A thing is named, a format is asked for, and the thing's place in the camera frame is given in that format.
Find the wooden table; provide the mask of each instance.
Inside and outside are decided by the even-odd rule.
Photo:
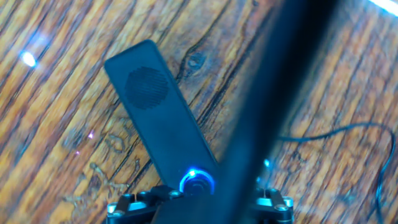
[[[107,203],[160,184],[103,69],[144,39],[157,43],[219,158],[278,4],[1,1],[0,223],[100,223]],[[285,133],[370,120],[397,129],[397,30],[398,19],[367,0],[341,6]],[[284,144],[269,186],[295,199],[296,223],[375,223],[389,143],[359,128]],[[397,158],[384,181],[386,223],[397,219]]]

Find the black wire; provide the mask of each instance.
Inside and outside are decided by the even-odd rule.
[[[387,162],[383,165],[382,169],[380,170],[379,173],[379,177],[377,180],[377,190],[376,190],[376,212],[377,212],[377,218],[379,220],[380,224],[383,224],[383,217],[382,217],[382,213],[381,213],[381,190],[382,190],[382,185],[383,185],[383,176],[385,171],[387,170],[387,167],[391,161],[391,158],[394,154],[394,151],[396,149],[396,137],[395,134],[393,132],[393,130],[391,128],[389,128],[388,126],[384,125],[384,124],[380,124],[380,123],[354,123],[354,124],[349,124],[347,126],[343,126],[340,127],[336,130],[330,131],[329,133],[325,133],[325,134],[321,134],[319,136],[312,136],[312,137],[303,137],[303,138],[293,138],[293,137],[279,137],[280,141],[285,141],[285,142],[299,142],[299,143],[303,143],[303,142],[309,142],[309,141],[315,141],[315,140],[319,140],[319,139],[325,139],[331,136],[334,136],[342,131],[348,131],[354,128],[358,128],[358,127],[378,127],[380,129],[382,129],[383,131],[387,131],[390,134],[391,137],[391,150],[390,150],[390,154],[388,157]]]

